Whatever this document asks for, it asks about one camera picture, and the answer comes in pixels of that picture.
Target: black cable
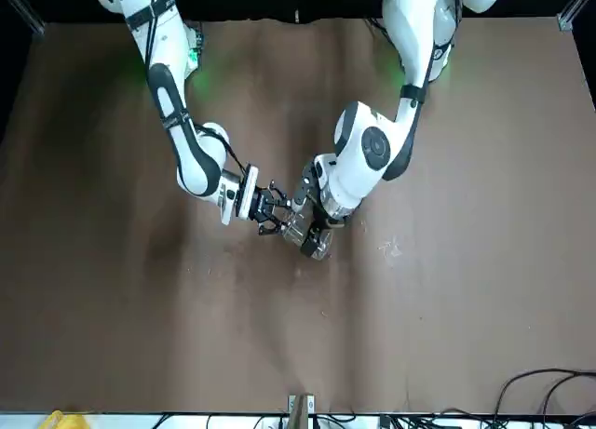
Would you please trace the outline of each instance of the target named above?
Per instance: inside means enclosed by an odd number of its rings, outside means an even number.
[[[157,420],[157,422],[153,425],[153,427],[151,429],[157,429],[159,426],[161,426],[165,420],[167,420],[168,418],[171,418],[171,413],[164,413],[159,420]]]
[[[374,29],[380,31],[381,34],[383,34],[383,37],[385,38],[385,40],[387,40],[387,42],[390,45],[393,45],[393,42],[391,41],[391,38],[389,37],[389,34],[387,33],[387,29],[381,25],[381,23],[379,22],[379,20],[377,18],[367,18],[365,21],[368,24],[370,24]]]
[[[333,415],[325,415],[325,417],[333,420],[334,422],[353,422],[354,420],[356,420],[356,414],[354,412],[352,412],[351,417],[346,418],[345,420],[342,420],[341,418],[337,418]]]
[[[501,409],[501,404],[503,402],[503,397],[505,396],[505,392],[507,391],[507,389],[515,381],[521,380],[523,378],[527,378],[528,376],[539,375],[542,373],[565,373],[567,375],[582,374],[587,377],[596,378],[596,371],[590,371],[590,370],[536,369],[536,370],[529,370],[529,371],[525,371],[524,373],[520,373],[519,375],[516,375],[513,378],[511,378],[510,380],[508,380],[507,382],[505,382],[505,384],[501,388],[501,393],[499,394],[499,398],[496,400],[496,405],[494,406],[493,423],[496,422],[499,410]]]
[[[222,143],[223,147],[225,148],[225,150],[227,151],[227,153],[232,156],[232,159],[234,159],[236,161],[236,163],[238,164],[238,166],[240,167],[240,171],[242,172],[242,175],[245,176],[246,175],[246,169],[244,168],[244,166],[240,163],[240,161],[238,160],[236,153],[234,153],[234,150],[232,149],[232,146],[225,140],[224,136],[216,133],[213,129],[211,128],[207,128],[207,127],[203,127],[202,125],[198,124],[197,122],[193,122],[193,124],[195,125],[195,129],[198,131],[201,131],[202,133],[207,134],[208,136],[217,139],[219,142]]]
[[[332,418],[328,418],[328,417],[322,417],[322,416],[318,416],[318,415],[313,415],[313,427],[315,427],[318,420],[323,420],[324,422],[332,422],[333,424],[337,425],[337,427],[341,427],[342,429],[345,429],[345,426],[343,424],[341,424],[340,422],[332,419]]]
[[[145,74],[149,75],[149,67],[151,65],[151,57],[153,54],[153,45],[156,40],[157,18],[151,18],[147,26],[147,41],[145,43]]]
[[[252,427],[252,429],[257,429],[257,426],[259,425],[259,423],[263,420],[263,417],[260,417],[259,420],[257,420],[257,422],[254,424],[254,426]]]
[[[573,420],[572,422],[569,423],[570,426],[577,426],[577,424],[579,422],[581,422],[582,420],[585,420],[589,417],[594,417],[596,416],[596,410],[593,410],[591,412],[586,412],[583,415],[580,415],[579,417],[577,417],[575,420]]]
[[[466,412],[465,410],[461,410],[460,408],[447,408],[445,410],[442,410],[437,416],[445,416],[445,414],[447,413],[459,413],[462,415],[467,416],[468,418],[470,418],[471,420],[476,420],[477,422],[480,422],[481,424],[484,423],[487,425],[488,428],[492,428],[492,429],[505,429],[507,427],[507,422],[491,422],[490,420],[483,418],[479,415],[474,415],[473,413],[470,412]]]
[[[561,385],[572,380],[573,378],[577,378],[578,376],[578,374],[565,376],[563,379],[558,380],[552,387],[550,387],[549,392],[547,393],[547,395],[544,398],[544,401],[542,402],[542,427],[545,427],[547,425],[547,410],[549,408],[549,401],[552,394],[554,394],[555,390],[557,390]]]

